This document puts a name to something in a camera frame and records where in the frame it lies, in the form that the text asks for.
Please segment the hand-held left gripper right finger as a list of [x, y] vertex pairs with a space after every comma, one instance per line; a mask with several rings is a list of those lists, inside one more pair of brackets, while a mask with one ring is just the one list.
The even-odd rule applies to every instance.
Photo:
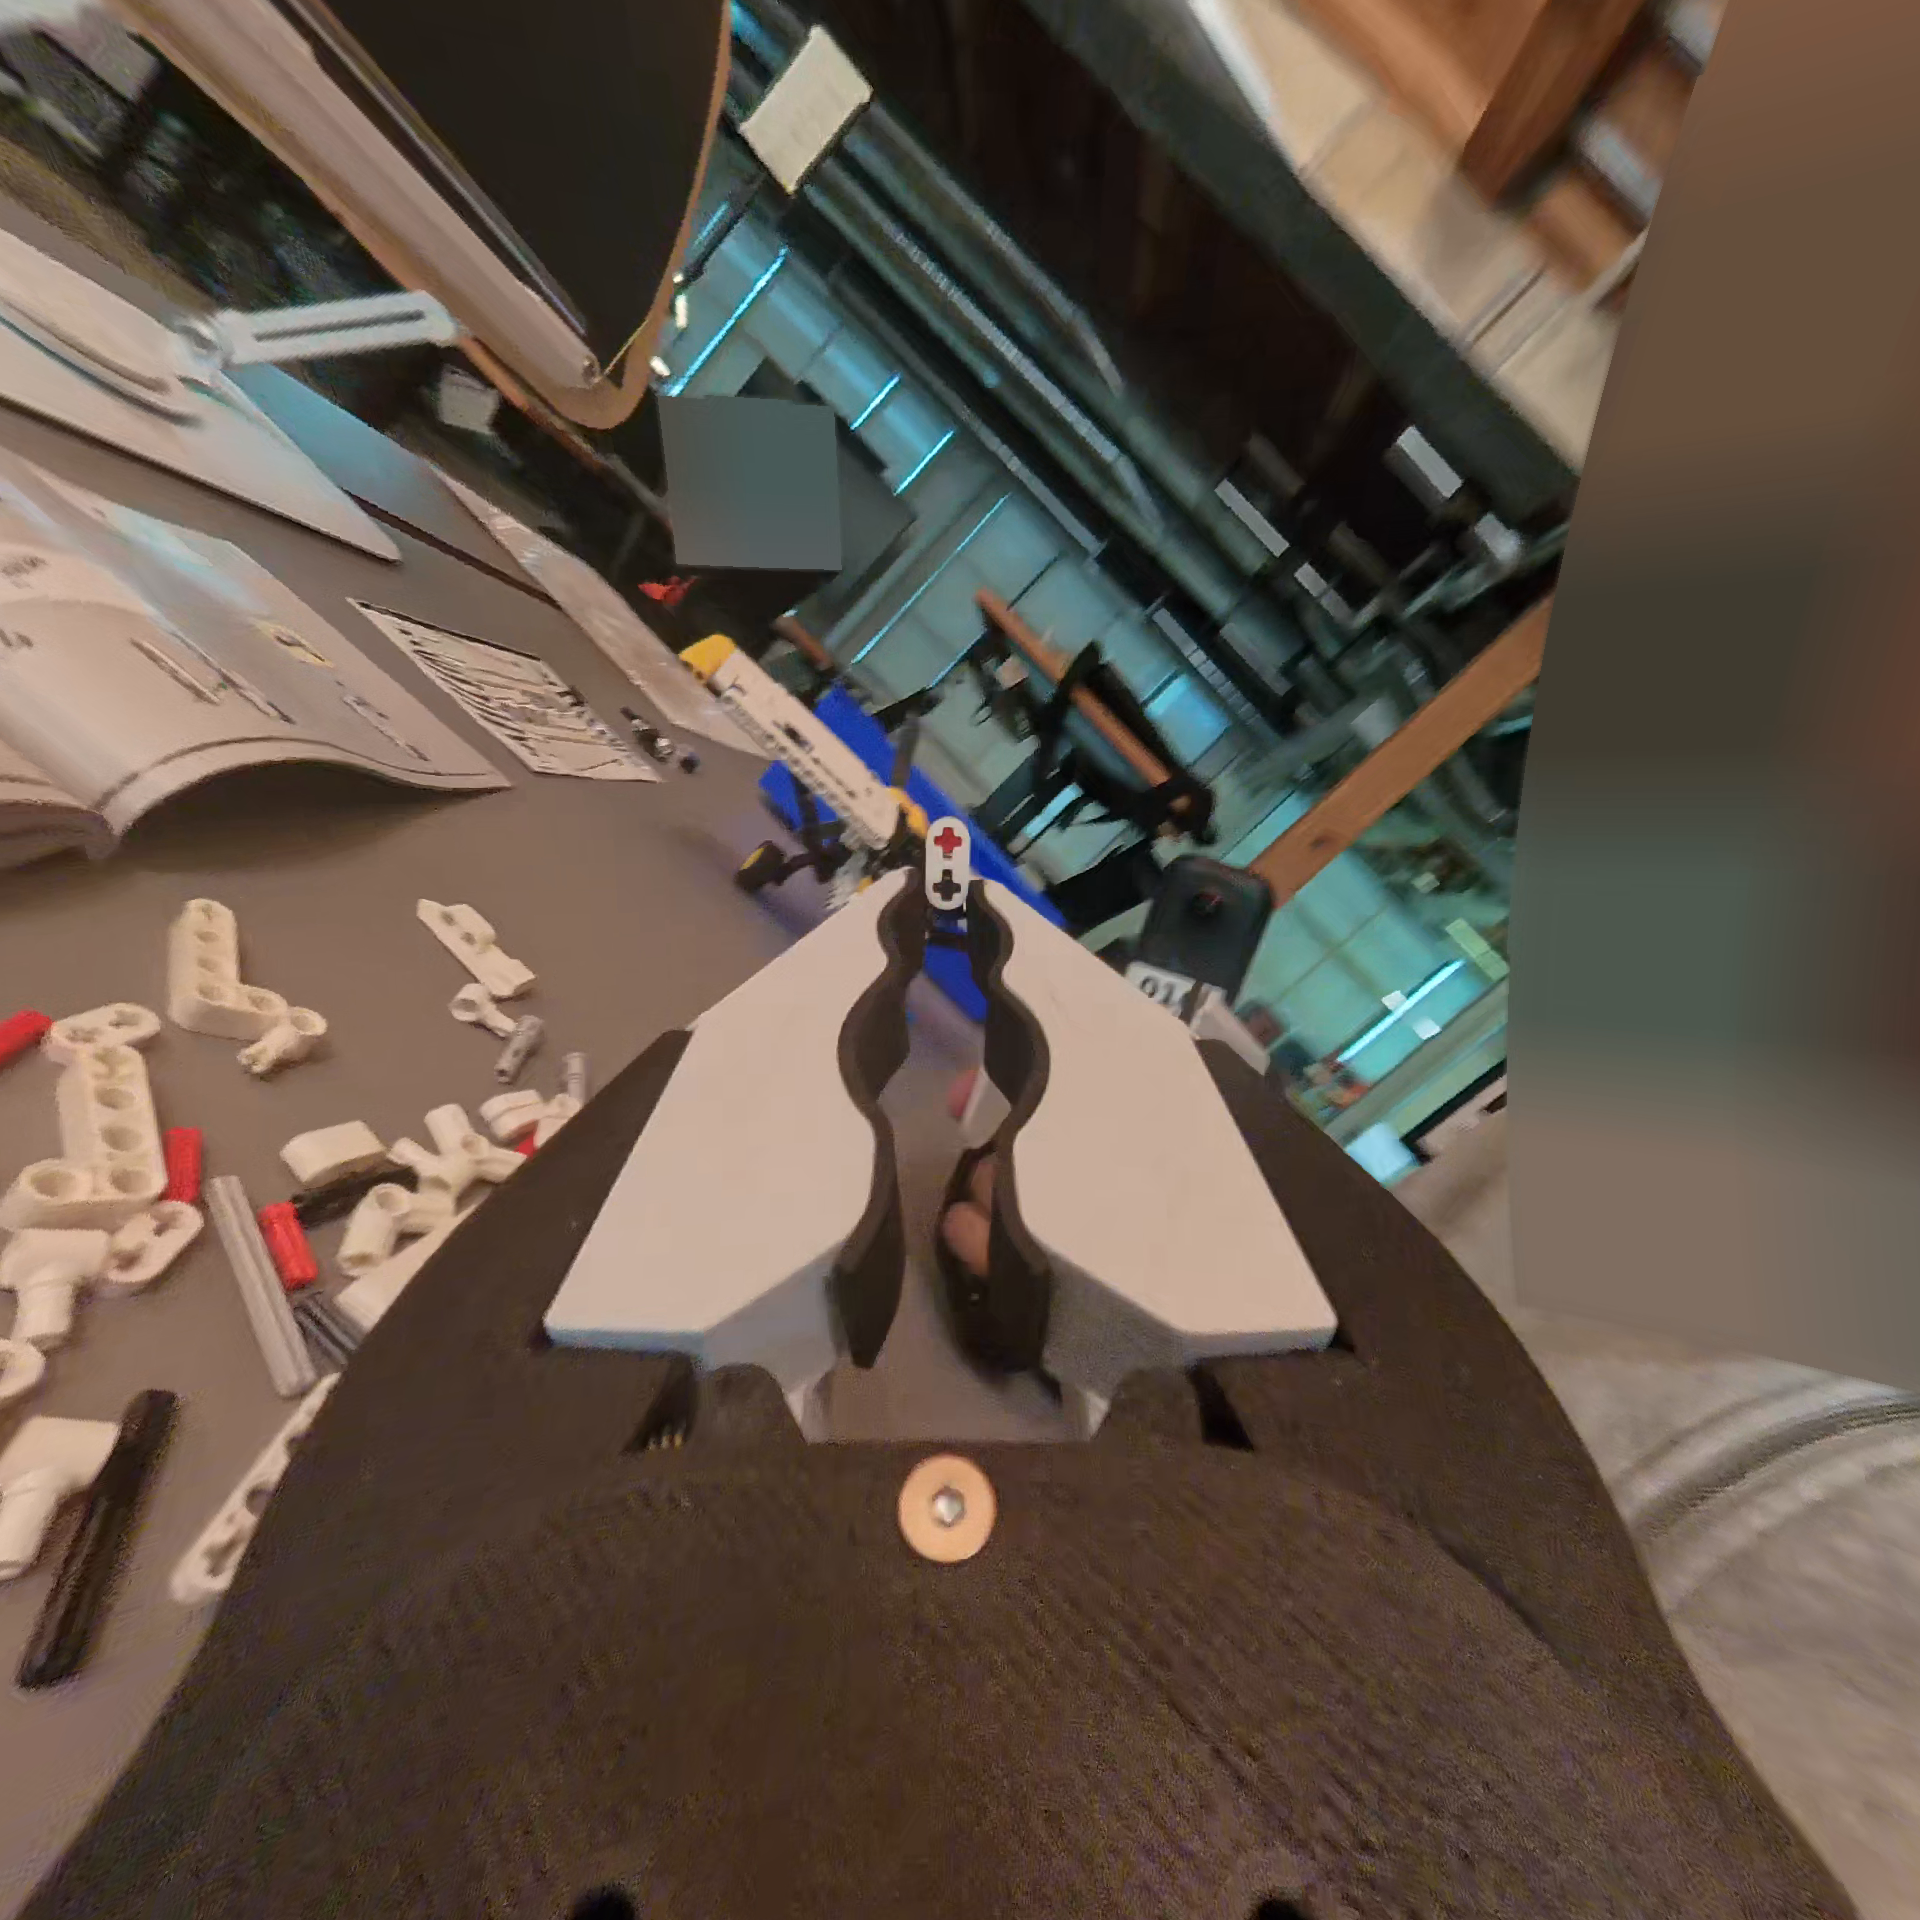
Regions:
[[940, 1248], [962, 1356], [1055, 1380], [1096, 1429], [1134, 1377], [1332, 1346], [1215, 1077], [1242, 1060], [998, 881], [969, 888], [967, 952], [983, 1051], [947, 1207], [985, 1216], [985, 1252]]

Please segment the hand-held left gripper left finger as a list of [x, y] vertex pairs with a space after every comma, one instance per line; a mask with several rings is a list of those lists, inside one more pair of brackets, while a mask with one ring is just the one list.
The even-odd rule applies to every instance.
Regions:
[[703, 1012], [544, 1313], [560, 1349], [772, 1378], [810, 1443], [825, 1380], [896, 1322], [905, 1216], [880, 1095], [908, 1053], [921, 876], [892, 872]]

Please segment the small white lego assembly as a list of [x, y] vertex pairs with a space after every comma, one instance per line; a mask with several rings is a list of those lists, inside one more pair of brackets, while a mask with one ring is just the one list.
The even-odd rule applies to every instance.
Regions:
[[955, 993], [962, 980], [971, 984], [971, 881], [971, 831], [967, 820], [958, 815], [932, 820], [924, 839], [921, 892], [928, 917], [924, 972], [942, 993]]

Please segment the white yellow lego plane model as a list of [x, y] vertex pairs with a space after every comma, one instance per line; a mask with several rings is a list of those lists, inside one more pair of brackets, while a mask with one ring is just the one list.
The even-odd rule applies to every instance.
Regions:
[[696, 641], [679, 661], [796, 786], [796, 848], [761, 843], [736, 872], [739, 892], [758, 896], [811, 873], [828, 911], [840, 911], [880, 876], [921, 864], [928, 815], [905, 791], [913, 748], [882, 780], [731, 637]]

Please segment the scattered loose lego pieces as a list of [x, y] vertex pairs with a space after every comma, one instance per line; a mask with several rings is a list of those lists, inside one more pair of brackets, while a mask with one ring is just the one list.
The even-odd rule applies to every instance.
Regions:
[[560, 1060], [555, 1090], [523, 1087], [544, 1040], [542, 1019], [514, 1003], [532, 973], [472, 907], [422, 901], [416, 912], [467, 972], [448, 1012], [496, 1043], [496, 1092], [478, 1116], [455, 1103], [433, 1108], [423, 1141], [385, 1141], [362, 1121], [289, 1136], [280, 1165], [292, 1188], [272, 1205], [210, 1173], [201, 1129], [161, 1124], [154, 1095], [148, 1049], [166, 1024], [234, 1043], [256, 1081], [310, 1063], [330, 1037], [318, 1011], [242, 979], [238, 919], [225, 904], [201, 896], [176, 912], [162, 1011], [107, 1002], [63, 1019], [4, 1019], [4, 1065], [38, 1051], [56, 1069], [60, 1132], [58, 1152], [4, 1188], [4, 1408], [40, 1392], [84, 1300], [159, 1285], [203, 1232], [219, 1243], [275, 1394], [291, 1404], [176, 1561], [169, 1594], [186, 1610], [228, 1594], [303, 1440], [415, 1274], [593, 1088], [578, 1051]]

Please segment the person's right hand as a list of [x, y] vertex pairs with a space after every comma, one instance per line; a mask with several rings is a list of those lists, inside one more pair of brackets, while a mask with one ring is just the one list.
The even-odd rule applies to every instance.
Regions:
[[969, 1313], [985, 1300], [995, 1168], [998, 1156], [991, 1146], [971, 1148], [955, 1163], [944, 1188], [935, 1236], [954, 1313]]

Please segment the black office chair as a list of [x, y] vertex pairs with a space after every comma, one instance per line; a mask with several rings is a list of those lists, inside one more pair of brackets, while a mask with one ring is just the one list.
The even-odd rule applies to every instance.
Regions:
[[1144, 839], [1217, 847], [1215, 789], [1167, 740], [1097, 644], [1066, 655], [1049, 641], [1025, 648], [1032, 693], [1025, 716], [1033, 752], [1022, 769], [1022, 805], [1074, 789], [1078, 809], [1131, 828]]

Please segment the blue plastic bin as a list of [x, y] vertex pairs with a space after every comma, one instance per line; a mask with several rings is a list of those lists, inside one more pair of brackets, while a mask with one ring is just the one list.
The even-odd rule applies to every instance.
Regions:
[[[850, 693], [842, 689], [828, 690], [817, 704], [817, 713], [824, 719], [825, 730], [842, 738], [843, 746], [848, 746], [875, 778], [892, 771], [896, 757], [894, 740], [882, 732], [880, 721], [866, 713]], [[803, 786], [783, 764], [771, 765], [759, 780], [763, 805], [792, 834], [801, 834], [804, 820], [801, 791]], [[919, 802], [926, 809], [931, 820], [954, 815], [967, 823], [975, 834], [975, 872], [982, 877], [1007, 885], [1027, 905], [1040, 912], [1046, 922], [1057, 928], [1066, 928], [1063, 911], [1051, 904], [1033, 881], [1020, 873], [1003, 847], [987, 834], [985, 823], [982, 823], [971, 811], [962, 811], [958, 801], [954, 801], [931, 775], [915, 769], [905, 781], [905, 791], [913, 802]], [[962, 952], [944, 946], [928, 949], [924, 976], [951, 1002], [954, 1009], [958, 1009], [962, 1018], [975, 1024], [983, 1024], [987, 1002], [976, 987], [971, 963]]]

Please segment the black and white sticker sheet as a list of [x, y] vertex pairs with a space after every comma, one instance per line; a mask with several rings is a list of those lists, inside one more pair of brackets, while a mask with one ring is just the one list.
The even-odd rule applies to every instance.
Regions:
[[358, 612], [521, 769], [599, 785], [657, 785], [658, 771], [539, 657], [367, 599]]

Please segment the clear plastic bag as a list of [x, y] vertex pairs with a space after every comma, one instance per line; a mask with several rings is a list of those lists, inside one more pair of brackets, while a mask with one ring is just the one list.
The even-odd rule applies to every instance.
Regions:
[[583, 628], [634, 685], [651, 689], [651, 697], [660, 707], [667, 703], [663, 689], [674, 696], [706, 693], [706, 685], [666, 641], [591, 565], [467, 488], [450, 472], [438, 468], [438, 473], [516, 567]]

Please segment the open instruction booklet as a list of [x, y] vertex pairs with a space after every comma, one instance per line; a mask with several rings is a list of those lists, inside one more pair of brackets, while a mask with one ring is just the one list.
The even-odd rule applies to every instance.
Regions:
[[2, 461], [2, 868], [107, 857], [218, 778], [508, 775], [238, 544]]

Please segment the white hanging sign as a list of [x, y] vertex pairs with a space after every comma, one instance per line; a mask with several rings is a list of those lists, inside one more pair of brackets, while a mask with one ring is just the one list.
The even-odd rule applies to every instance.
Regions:
[[811, 26], [736, 131], [759, 170], [796, 200], [871, 104], [866, 75], [825, 27]]

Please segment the black curved monitor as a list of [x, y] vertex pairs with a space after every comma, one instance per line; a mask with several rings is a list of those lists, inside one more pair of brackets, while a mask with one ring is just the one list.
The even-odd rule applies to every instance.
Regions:
[[726, 3], [124, 3], [516, 404], [627, 423], [729, 80]]

